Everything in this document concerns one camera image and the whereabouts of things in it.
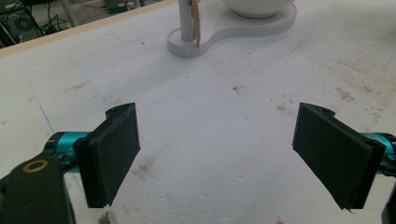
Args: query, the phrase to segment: bowl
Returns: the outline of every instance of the bowl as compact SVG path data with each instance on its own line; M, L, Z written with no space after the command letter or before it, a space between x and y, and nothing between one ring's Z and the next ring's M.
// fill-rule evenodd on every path
M274 16L294 0L222 0L236 14L255 19Z

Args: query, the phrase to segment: floor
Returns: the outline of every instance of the floor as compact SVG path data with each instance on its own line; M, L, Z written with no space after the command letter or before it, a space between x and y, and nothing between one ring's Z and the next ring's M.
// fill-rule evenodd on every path
M115 14L108 14L105 0L70 0L74 14L79 24L86 24L92 21L98 21ZM158 0L146 0L146 6L159 2ZM132 2L128 3L129 10L134 9ZM64 14L64 9L60 1L55 0L49 4L34 5L32 15L40 27L51 22L58 30L71 28L70 22Z

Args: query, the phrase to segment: gray base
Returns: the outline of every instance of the gray base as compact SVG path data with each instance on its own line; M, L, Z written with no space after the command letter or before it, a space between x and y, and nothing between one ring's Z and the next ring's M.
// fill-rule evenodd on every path
M236 15L222 2L201 8L201 45L181 39L180 29L168 36L168 50L179 57L192 58L207 53L212 45L235 36L267 36L287 31L296 19L297 9L290 5L267 19L250 19Z

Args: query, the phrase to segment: white table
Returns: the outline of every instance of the white table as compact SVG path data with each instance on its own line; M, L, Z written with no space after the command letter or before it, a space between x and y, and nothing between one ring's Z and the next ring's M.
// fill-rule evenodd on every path
M175 0L1 49L0 176L53 133L91 131L136 102L142 149L107 208L113 223L381 223L393 178L376 177L364 210L341 211L291 141L300 102L396 134L396 2L295 5L286 33L193 59L166 50ZM106 209L65 179L78 223L95 223Z

